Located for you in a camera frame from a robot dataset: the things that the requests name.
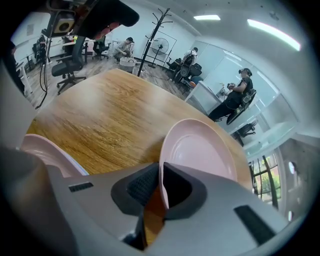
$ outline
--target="window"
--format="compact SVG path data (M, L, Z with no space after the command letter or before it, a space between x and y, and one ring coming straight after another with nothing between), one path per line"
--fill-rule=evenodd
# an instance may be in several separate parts
M276 201L281 199L281 185L277 160L274 154L265 157L269 169L264 159L250 162L251 177L253 180L254 193L267 204L273 204L278 207L278 203L273 202L273 196Z

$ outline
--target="man wearing cap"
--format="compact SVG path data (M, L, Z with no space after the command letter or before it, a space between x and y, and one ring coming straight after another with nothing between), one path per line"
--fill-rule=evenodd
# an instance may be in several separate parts
M229 83L227 88L231 91L226 100L215 108L208 117L213 121L218 121L220 118L233 113L241 104L241 100L245 94L253 89L251 80L252 72L249 68L239 70L241 81L236 86L234 83Z
M119 63L122 57L130 57L133 54L134 51L132 43L135 43L133 38L128 37L125 41L118 44L113 53L113 57L117 63Z

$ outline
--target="person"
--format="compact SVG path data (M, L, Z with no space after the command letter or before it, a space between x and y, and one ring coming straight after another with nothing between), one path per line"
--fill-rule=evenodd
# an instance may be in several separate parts
M177 73L181 70L181 66L189 60L189 57L192 56L193 60L191 63L191 66L197 63L198 60L198 48L194 47L192 50L188 50L183 57L183 60L181 61L180 65L176 67L175 71L173 72L172 78L170 78L169 80L172 82L174 81L175 83L177 82L175 80L175 77L177 75Z
M245 94L253 89L253 83L251 80L252 73L249 68L239 70L241 74L241 81L236 86L234 83L228 84L228 89L231 91L226 100L222 102L217 108L215 108L208 117L216 121L226 115L233 113L241 104L241 100Z
M25 85L22 83L19 73L16 71L16 59L15 59L15 52L16 52L16 46L12 41L9 41L7 51L4 54L4 63L6 65L6 68L8 70L8 73L11 75L12 80L14 81L15 85L19 89L19 91L25 95Z
M122 57L130 57L134 53L132 43L135 43L133 38L128 37L125 41L118 44L113 53L113 57L117 63L119 63Z
M40 43L40 56L41 56L41 60L42 60L42 65L44 65L44 64L46 64L46 47L47 47L47 43L46 43L45 36L43 34L41 34L40 37L39 37L39 43Z

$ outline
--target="chair armrest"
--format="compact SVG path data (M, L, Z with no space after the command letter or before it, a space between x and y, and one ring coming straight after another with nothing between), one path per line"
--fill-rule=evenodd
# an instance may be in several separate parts
M57 62L61 62L61 61L64 62L64 61L69 61L69 60L72 60L72 55L62 57L60 59L57 59L56 61Z

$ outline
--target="black slot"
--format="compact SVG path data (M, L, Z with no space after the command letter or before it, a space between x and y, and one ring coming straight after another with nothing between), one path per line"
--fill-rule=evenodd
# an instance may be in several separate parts
M82 184L78 184L78 185L69 186L69 189L73 193L73 192L77 192L80 190L86 190L86 189L91 188L93 186L94 185L91 182L86 182L86 183L82 183Z
M234 211L259 246L275 236L271 228L248 205L239 206Z

